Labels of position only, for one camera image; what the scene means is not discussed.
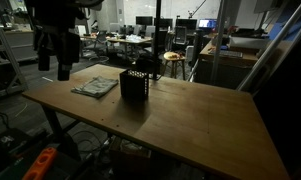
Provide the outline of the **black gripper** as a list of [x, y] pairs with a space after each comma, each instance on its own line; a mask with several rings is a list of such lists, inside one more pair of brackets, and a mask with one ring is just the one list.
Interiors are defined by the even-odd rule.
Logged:
[[72, 65], [79, 62], [80, 37], [77, 34], [53, 26], [36, 26], [33, 47], [38, 55], [39, 71], [48, 71], [50, 57], [56, 56], [59, 63], [57, 79], [69, 80]]

